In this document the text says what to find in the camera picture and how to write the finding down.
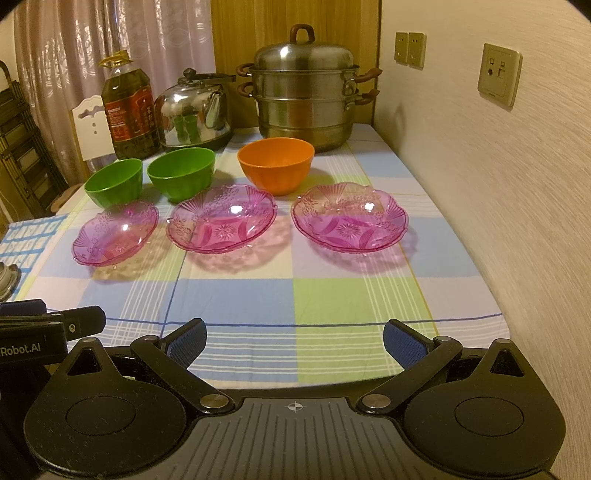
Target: kettle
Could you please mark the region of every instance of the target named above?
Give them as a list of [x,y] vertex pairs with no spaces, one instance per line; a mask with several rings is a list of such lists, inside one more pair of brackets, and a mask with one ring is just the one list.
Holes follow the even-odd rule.
[[218,150],[232,138],[224,84],[236,76],[186,69],[178,83],[156,98],[160,143],[165,150],[206,147]]

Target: curtain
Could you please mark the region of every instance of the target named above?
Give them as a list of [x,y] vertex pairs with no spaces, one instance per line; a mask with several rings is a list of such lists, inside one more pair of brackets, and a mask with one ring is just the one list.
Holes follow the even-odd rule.
[[102,58],[128,50],[154,99],[188,67],[215,72],[209,0],[26,0],[14,22],[19,80],[69,184],[86,179],[70,111],[100,95]]

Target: light switch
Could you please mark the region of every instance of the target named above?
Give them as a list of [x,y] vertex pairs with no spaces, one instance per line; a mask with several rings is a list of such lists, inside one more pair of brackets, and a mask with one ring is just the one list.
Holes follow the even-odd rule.
[[424,33],[410,32],[408,34],[408,64],[423,68],[425,63],[425,44],[427,37]]
[[398,63],[408,63],[408,33],[396,32],[396,45],[394,46],[394,60]]

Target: plastic bottle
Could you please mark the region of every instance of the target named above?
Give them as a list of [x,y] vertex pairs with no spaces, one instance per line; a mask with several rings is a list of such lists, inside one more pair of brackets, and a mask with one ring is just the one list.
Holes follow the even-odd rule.
[[126,50],[99,63],[111,69],[101,97],[117,158],[147,158],[160,149],[150,78]]

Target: metal bolt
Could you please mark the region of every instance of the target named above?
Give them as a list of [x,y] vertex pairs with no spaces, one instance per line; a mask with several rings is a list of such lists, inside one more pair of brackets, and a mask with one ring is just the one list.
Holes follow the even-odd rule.
[[390,405],[390,399],[386,395],[382,395],[380,393],[366,395],[361,399],[361,402],[363,402],[367,408],[372,408],[374,410]]
[[209,395],[204,395],[201,397],[201,405],[207,408],[222,408],[228,405],[230,399],[228,399],[225,395],[220,395],[217,393],[211,393]]

